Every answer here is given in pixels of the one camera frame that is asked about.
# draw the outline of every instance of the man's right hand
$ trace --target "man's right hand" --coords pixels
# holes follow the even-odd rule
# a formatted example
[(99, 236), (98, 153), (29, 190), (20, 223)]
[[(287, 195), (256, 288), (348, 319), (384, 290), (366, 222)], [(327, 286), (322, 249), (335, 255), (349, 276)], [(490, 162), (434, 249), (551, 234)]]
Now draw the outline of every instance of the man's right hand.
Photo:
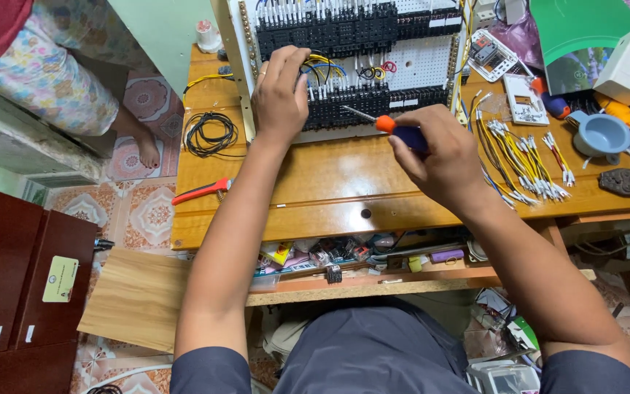
[(388, 139), (407, 176), (419, 189), (463, 219), (488, 198), (499, 198), (483, 179), (478, 146), (448, 108), (442, 104), (407, 112), (397, 125), (419, 126), (429, 145), (424, 162), (396, 136)]

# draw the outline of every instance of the gray plastic cup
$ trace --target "gray plastic cup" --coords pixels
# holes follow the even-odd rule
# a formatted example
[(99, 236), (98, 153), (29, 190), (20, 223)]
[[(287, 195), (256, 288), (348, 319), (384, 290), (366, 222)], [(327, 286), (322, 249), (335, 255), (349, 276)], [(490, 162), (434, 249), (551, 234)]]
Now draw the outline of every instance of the gray plastic cup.
[(630, 145), (629, 127), (615, 116), (604, 113), (587, 115), (585, 112), (575, 111), (566, 120), (577, 127), (573, 145), (586, 156), (617, 154)]

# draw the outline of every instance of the wooden desk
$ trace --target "wooden desk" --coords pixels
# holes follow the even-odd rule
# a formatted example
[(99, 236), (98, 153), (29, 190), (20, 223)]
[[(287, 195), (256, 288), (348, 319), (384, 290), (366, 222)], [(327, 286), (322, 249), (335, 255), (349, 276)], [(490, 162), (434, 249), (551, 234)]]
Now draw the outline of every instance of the wooden desk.
[[(189, 80), (214, 74), (223, 65), (214, 55), (191, 54)], [(463, 86), (462, 97), (467, 105), (478, 90), (503, 93), (501, 82), (489, 84), (477, 73)], [(186, 95), (185, 121), (197, 112), (223, 112), (242, 131), (242, 112), (237, 88), (232, 81), (212, 79), (191, 88)], [(209, 134), (223, 133), (221, 125), (206, 127)], [(512, 132), (541, 138), (551, 130), (577, 184), (567, 188), (572, 197), (566, 202), (546, 202), (529, 207), (518, 204), (524, 219), (563, 217), (630, 210), (630, 198), (603, 192), (597, 186), (597, 175), (614, 168), (604, 159), (594, 159), (582, 170), (585, 157), (572, 147), (573, 132), (565, 122), (551, 119), (551, 126), (511, 125)], [(481, 157), (485, 153), (479, 149)], [(560, 183), (561, 172), (552, 153), (539, 147), (544, 164)], [(226, 154), (245, 154), (244, 133)], [(240, 158), (209, 157), (201, 159), (187, 151), (179, 155), (177, 193), (210, 184), (222, 177), (234, 177), (240, 168)], [(488, 165), (496, 181), (501, 177)], [(620, 167), (630, 168), (630, 157), (622, 155)], [(176, 206), (172, 226), (171, 246), (174, 250), (195, 249), (201, 245), (208, 225), (218, 208), (218, 200), (207, 196)], [(364, 219), (361, 211), (371, 211)], [(291, 147), (285, 157), (276, 183), (264, 241), (308, 237), (338, 236), (369, 231), (443, 227), (460, 224), (458, 218), (420, 192), (409, 181), (392, 155), (385, 137), (340, 139)]]

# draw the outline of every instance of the blue screwdriver handle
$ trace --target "blue screwdriver handle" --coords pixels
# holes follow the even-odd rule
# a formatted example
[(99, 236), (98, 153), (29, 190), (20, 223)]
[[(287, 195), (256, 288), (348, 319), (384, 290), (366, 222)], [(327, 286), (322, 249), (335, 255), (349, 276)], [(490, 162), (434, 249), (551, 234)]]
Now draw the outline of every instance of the blue screwdriver handle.
[(397, 135), (408, 147), (413, 148), (416, 151), (421, 153), (429, 151), (427, 140), (424, 138), (422, 131), (419, 130), (419, 127), (396, 126), (393, 129), (393, 135)]

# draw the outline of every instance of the dark gray t-shirt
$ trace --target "dark gray t-shirt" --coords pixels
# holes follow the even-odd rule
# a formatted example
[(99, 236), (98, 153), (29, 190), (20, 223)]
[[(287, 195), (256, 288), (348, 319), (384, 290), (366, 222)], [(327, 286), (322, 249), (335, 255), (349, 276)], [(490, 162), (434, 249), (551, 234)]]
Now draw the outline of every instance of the dark gray t-shirt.
[[(428, 327), (392, 306), (332, 310), (316, 318), (288, 356), (275, 394), (477, 394), (453, 372)], [(232, 349), (199, 348), (171, 368), (171, 394), (249, 394), (250, 372)], [(552, 355), (542, 394), (630, 394), (630, 368), (588, 351)]]

